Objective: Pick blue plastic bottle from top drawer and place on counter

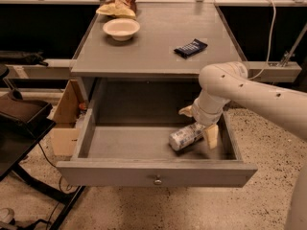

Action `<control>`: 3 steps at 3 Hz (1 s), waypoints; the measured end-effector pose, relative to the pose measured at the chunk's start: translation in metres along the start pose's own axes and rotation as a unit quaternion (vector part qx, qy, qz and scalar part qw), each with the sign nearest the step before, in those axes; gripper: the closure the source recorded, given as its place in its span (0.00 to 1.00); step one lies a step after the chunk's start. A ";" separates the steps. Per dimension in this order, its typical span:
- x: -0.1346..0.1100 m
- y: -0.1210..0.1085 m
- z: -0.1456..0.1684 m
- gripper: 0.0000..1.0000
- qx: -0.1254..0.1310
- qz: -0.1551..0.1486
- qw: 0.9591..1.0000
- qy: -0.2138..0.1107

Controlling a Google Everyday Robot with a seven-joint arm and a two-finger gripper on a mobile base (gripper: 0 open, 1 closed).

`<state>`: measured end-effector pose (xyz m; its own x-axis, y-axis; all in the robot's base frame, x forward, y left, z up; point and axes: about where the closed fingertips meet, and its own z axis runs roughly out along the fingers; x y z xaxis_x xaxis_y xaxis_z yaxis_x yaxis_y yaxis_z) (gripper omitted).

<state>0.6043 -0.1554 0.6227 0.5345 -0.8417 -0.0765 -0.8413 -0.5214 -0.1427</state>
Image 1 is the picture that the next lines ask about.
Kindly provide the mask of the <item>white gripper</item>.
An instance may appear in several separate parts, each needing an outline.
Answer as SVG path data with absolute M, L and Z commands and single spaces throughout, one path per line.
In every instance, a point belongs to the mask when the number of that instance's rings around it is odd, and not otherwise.
M 199 100 L 195 100 L 191 105 L 183 107 L 178 114 L 185 115 L 187 117 L 194 117 L 199 123 L 204 125 L 204 137 L 207 142 L 207 146 L 210 149 L 217 147 L 219 128 L 216 124 L 223 113 L 224 103 L 222 102 L 209 102 L 201 103 Z

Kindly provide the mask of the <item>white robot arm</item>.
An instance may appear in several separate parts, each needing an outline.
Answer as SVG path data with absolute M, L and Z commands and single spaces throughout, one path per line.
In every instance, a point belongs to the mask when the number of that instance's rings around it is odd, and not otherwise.
M 213 190 L 188 228 L 306 230 L 306 94 L 248 79 L 243 63 L 202 68 L 185 115 L 211 125 L 229 108 L 243 158 L 258 172 L 243 190 Z

